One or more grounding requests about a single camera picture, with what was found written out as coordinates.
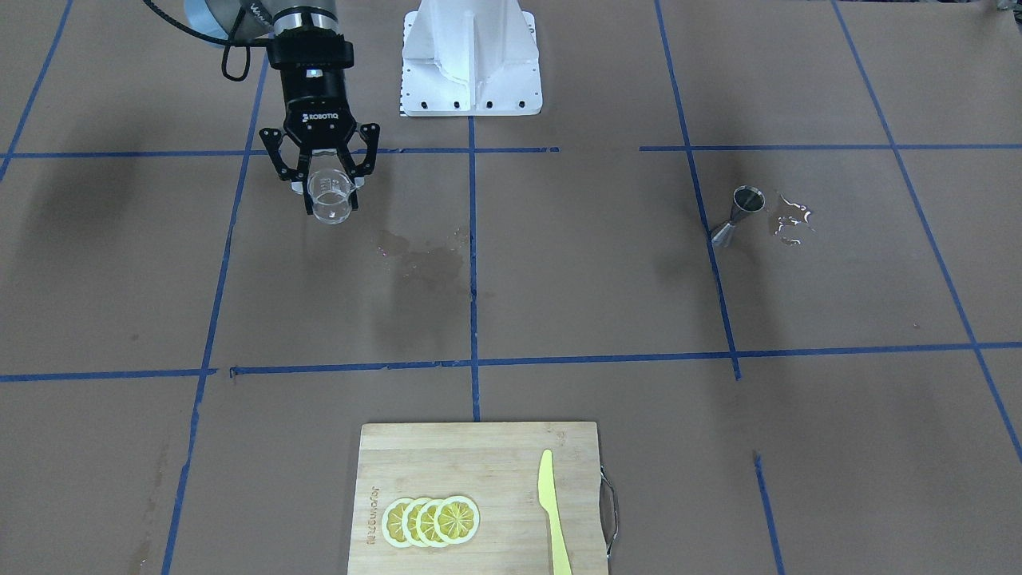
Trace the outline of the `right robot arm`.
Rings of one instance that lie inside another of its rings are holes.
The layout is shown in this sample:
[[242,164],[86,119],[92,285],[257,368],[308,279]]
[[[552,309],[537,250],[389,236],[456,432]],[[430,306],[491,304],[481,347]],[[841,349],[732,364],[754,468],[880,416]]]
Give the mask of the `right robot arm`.
[[260,141],[276,171],[303,198],[307,214],[339,224],[358,207],[358,187],[373,173],[380,128],[361,124],[349,102],[353,44],[333,1],[187,1],[191,30],[205,42],[262,47],[280,76],[281,127]]

